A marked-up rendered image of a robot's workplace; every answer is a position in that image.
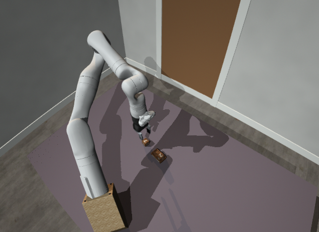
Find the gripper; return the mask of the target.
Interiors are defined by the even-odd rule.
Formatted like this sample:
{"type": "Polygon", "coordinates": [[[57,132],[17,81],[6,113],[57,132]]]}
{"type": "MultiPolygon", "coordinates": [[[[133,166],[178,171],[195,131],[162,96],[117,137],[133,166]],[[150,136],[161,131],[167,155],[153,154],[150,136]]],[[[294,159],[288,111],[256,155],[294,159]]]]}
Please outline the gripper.
{"type": "Polygon", "coordinates": [[[151,125],[148,124],[150,120],[155,117],[154,111],[147,111],[147,107],[140,111],[135,111],[130,108],[130,113],[133,121],[133,128],[139,134],[139,138],[143,140],[141,131],[147,127],[147,132],[151,133],[151,125]]]}

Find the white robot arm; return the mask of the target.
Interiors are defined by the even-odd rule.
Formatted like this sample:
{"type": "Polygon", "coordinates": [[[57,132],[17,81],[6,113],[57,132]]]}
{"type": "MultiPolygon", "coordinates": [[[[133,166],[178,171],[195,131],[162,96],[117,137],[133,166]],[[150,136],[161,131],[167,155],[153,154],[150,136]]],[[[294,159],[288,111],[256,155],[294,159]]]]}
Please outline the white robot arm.
{"type": "Polygon", "coordinates": [[[87,42],[94,50],[94,56],[90,65],[80,74],[74,108],[66,131],[82,184],[87,196],[93,199],[109,190],[88,125],[89,111],[98,90],[104,64],[106,62],[115,75],[124,80],[122,90],[132,110],[140,111],[145,108],[145,96],[141,91],[148,87],[149,82],[143,73],[131,67],[112,48],[109,39],[102,31],[91,32],[87,42]]]}

